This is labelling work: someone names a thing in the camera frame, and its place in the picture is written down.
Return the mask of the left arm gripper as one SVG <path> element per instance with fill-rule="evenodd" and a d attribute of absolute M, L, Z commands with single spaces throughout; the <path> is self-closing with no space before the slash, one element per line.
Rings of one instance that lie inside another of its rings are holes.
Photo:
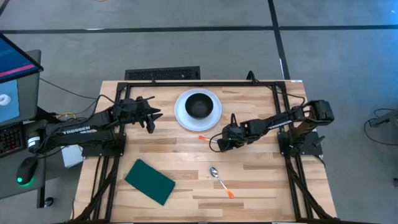
<path fill-rule="evenodd" d="M 159 113 L 161 112 L 160 109 L 149 106 L 148 100 L 148 98 L 143 98 L 141 96 L 136 99 L 126 98 L 119 100 L 115 103 L 113 118 L 119 124 L 135 124 L 138 122 L 140 125 L 143 125 L 144 122 L 154 122 L 163 114 Z"/>

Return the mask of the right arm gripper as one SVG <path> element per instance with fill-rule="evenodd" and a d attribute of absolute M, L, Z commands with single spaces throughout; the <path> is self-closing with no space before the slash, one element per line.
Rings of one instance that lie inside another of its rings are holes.
<path fill-rule="evenodd" d="M 236 123 L 230 123 L 222 129 L 222 139 L 218 139 L 218 152 L 225 152 L 228 149 L 239 148 L 245 144 L 250 144 L 248 133 L 248 122 L 242 122 L 238 126 Z"/>

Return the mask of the spoon with orange handle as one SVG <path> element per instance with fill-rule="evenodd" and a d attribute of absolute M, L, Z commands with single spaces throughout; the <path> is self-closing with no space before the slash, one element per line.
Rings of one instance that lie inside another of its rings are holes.
<path fill-rule="evenodd" d="M 220 179 L 218 171 L 215 167 L 210 167 L 210 174 L 218 180 L 218 182 L 221 184 L 221 186 L 225 189 L 226 193 L 228 194 L 228 197 L 234 198 L 234 194 L 232 193 L 232 191 L 230 191 L 230 189 L 227 188 L 227 186 L 225 186 L 223 181 Z"/>

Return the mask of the dark round bowl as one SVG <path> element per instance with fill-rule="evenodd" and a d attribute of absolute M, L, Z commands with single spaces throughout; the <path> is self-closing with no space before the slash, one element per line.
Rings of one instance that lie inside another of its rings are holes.
<path fill-rule="evenodd" d="M 185 110 L 192 118 L 207 118 L 213 111 L 212 99 L 204 93 L 190 95 L 185 102 Z"/>

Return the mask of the white round plate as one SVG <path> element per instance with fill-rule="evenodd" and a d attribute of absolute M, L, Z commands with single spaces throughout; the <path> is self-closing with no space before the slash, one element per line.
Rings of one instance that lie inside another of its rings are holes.
<path fill-rule="evenodd" d="M 185 104 L 189 96 L 202 93 L 209 96 L 213 103 L 213 110 L 203 119 L 190 116 L 185 109 Z M 178 123 L 190 131 L 206 131 L 211 129 L 220 120 L 222 115 L 222 105 L 220 99 L 210 90 L 204 88 L 194 88 L 183 92 L 175 102 L 174 114 Z"/>

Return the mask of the black floor vent grille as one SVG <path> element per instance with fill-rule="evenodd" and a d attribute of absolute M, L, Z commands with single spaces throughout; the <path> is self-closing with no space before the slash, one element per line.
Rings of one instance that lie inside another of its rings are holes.
<path fill-rule="evenodd" d="M 200 80 L 200 67 L 165 67 L 126 70 L 125 80 Z"/>

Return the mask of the dark green folded napkin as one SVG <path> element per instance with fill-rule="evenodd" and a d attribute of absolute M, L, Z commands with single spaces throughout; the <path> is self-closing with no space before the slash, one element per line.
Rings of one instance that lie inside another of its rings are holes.
<path fill-rule="evenodd" d="M 138 159 L 124 180 L 144 195 L 165 205 L 175 187 L 175 181 Z"/>

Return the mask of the small white box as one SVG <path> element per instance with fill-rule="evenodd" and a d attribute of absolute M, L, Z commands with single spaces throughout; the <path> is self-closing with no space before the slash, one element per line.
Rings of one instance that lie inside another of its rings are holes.
<path fill-rule="evenodd" d="M 70 145 L 63 147 L 61 152 L 65 168 L 70 168 L 83 162 L 83 156 L 81 155 L 82 150 L 83 148 L 79 145 Z"/>

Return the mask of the grey framed monitor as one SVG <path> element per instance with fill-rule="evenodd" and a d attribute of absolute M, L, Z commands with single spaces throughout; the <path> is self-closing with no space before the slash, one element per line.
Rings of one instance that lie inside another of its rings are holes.
<path fill-rule="evenodd" d="M 19 116 L 8 121 L 3 121 L 0 126 L 27 121 L 37 114 L 40 73 L 17 79 L 19 97 Z"/>

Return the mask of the black computer mouse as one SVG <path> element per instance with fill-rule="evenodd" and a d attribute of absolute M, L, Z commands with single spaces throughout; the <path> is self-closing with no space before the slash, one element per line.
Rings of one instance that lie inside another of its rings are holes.
<path fill-rule="evenodd" d="M 37 168 L 38 159 L 36 157 L 28 157 L 24 159 L 17 169 L 16 180 L 19 185 L 28 184 Z"/>

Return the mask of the black backlit keyboard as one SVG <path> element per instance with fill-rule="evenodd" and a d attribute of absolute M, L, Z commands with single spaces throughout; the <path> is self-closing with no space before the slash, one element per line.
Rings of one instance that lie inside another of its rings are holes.
<path fill-rule="evenodd" d="M 18 152 L 24 148 L 24 130 L 21 123 L 0 128 L 0 157 Z"/>

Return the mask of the tilted blue screen monitor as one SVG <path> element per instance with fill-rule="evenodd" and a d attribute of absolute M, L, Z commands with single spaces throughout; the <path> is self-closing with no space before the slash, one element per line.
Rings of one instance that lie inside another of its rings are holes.
<path fill-rule="evenodd" d="M 43 72 L 39 62 L 0 32 L 0 83 Z"/>

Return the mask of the grey computer desk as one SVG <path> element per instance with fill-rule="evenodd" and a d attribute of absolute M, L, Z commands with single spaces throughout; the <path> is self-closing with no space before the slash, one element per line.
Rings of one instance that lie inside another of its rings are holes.
<path fill-rule="evenodd" d="M 21 162 L 32 157 L 33 154 L 27 149 L 27 133 L 34 127 L 33 124 L 22 124 L 24 130 L 24 148 L 18 152 L 0 157 L 0 199 L 23 194 L 32 190 L 37 191 L 37 208 L 44 208 L 45 181 L 47 158 L 50 154 L 38 156 L 38 164 L 32 180 L 25 185 L 19 185 L 16 180 L 17 169 Z"/>

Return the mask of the grey stand foot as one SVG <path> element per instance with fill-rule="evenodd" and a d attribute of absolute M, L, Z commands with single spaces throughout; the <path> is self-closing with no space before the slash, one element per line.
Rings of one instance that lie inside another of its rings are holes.
<path fill-rule="evenodd" d="M 398 128 L 398 110 L 392 110 L 376 119 L 373 119 L 370 121 L 370 126 L 378 127 L 384 123 L 390 123 L 394 128 Z"/>

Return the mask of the black metal table frame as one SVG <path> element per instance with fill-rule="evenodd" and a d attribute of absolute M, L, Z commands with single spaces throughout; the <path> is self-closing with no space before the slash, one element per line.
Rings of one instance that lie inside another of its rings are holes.
<path fill-rule="evenodd" d="M 202 132 L 185 129 L 174 114 L 178 97 L 194 88 L 210 90 L 222 105 L 220 120 Z M 198 138 L 220 133 L 231 114 L 238 121 L 264 119 L 299 105 L 305 96 L 302 82 L 105 81 L 100 92 L 103 98 L 98 110 L 109 107 L 114 100 L 143 96 L 163 115 L 156 121 L 152 134 L 139 125 L 125 125 L 127 140 L 121 157 L 84 160 L 72 222 L 217 224 L 335 220 L 323 164 L 313 156 L 289 159 L 280 152 L 277 137 L 281 129 L 224 153 Z M 175 181 L 165 205 L 124 180 L 138 159 Z M 234 198 L 229 198 L 210 174 L 210 167 L 217 169 Z"/>

